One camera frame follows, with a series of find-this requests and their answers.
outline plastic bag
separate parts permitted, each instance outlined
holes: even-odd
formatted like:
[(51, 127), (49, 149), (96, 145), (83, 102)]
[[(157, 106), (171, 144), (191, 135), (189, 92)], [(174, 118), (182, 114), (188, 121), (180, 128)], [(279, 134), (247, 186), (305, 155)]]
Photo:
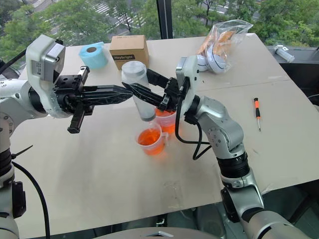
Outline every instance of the plastic bag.
[(223, 73), (231, 67), (229, 53), (244, 39), (253, 25), (242, 20), (214, 24), (197, 52), (200, 71)]

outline cardboard box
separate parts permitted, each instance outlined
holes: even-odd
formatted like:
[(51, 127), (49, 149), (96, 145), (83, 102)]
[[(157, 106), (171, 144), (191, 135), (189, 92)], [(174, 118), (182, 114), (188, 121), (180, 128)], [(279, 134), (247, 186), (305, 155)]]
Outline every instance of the cardboard box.
[(144, 35), (113, 36), (110, 53), (119, 70), (128, 61), (141, 61), (149, 66), (149, 52)]

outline blue roll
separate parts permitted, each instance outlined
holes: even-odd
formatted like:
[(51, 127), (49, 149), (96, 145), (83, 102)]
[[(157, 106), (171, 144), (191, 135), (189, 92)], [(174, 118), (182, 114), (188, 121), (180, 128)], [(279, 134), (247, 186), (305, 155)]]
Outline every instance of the blue roll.
[(90, 69), (101, 68), (108, 62), (103, 53), (104, 42), (83, 46), (79, 56)]

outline orange screwdriver handle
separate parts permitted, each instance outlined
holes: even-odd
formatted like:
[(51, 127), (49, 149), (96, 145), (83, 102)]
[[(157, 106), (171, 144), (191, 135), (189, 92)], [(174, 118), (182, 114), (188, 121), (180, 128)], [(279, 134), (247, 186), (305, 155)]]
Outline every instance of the orange screwdriver handle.
[(258, 119), (260, 119), (259, 101), (258, 101), (258, 98), (255, 98), (254, 101), (255, 101), (255, 108), (256, 108), (256, 117), (257, 117)]

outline screwdriver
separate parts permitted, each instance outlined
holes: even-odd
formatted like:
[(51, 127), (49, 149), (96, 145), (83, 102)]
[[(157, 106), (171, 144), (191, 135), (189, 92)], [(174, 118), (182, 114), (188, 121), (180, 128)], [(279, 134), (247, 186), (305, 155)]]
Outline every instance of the screwdriver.
[(255, 108), (256, 108), (256, 118), (257, 118), (257, 121), (258, 121), (258, 127), (259, 127), (259, 131), (260, 130), (260, 112), (259, 112), (259, 101), (258, 101), (258, 98), (255, 98), (254, 99), (254, 102), (255, 102)]

